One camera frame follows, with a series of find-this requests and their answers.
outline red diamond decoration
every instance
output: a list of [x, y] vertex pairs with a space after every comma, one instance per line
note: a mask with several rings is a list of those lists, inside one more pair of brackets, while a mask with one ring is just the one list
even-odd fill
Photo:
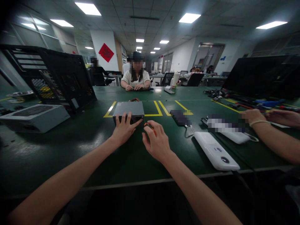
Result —
[[115, 53], [110, 50], [110, 48], [104, 43], [99, 51], [99, 55], [101, 55], [108, 63], [111, 60]]

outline gray device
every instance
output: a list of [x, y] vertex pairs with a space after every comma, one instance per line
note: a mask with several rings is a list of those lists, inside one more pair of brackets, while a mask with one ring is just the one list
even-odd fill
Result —
[[46, 133], [70, 118], [63, 105], [37, 104], [0, 117], [15, 132]]
[[140, 119], [144, 119], [144, 108], [143, 108], [143, 103], [142, 102], [118, 102], [116, 109], [113, 113], [113, 121], [115, 122], [116, 125], [116, 116], [119, 114], [119, 120], [122, 120], [122, 115], [124, 113], [129, 113], [131, 112], [131, 120], [130, 124], [133, 124]]
[[169, 94], [175, 94], [175, 92], [173, 92], [173, 91], [170, 91], [170, 90], [164, 90], [165, 92], [167, 92], [167, 93], [169, 93]]

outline white power bank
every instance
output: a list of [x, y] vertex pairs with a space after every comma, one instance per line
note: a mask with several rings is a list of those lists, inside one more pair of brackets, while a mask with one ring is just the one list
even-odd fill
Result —
[[240, 166], [208, 132], [195, 132], [196, 140], [217, 170], [239, 170]]

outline wristband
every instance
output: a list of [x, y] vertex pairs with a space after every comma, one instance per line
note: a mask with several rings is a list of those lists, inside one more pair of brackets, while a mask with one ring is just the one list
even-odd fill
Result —
[[269, 123], [269, 124], [271, 124], [269, 121], [267, 121], [267, 120], [257, 120], [257, 121], [254, 121], [254, 122], [252, 122], [252, 123], [250, 123], [249, 124], [249, 126], [250, 127], [252, 127], [254, 124], [256, 124], [256, 123]]

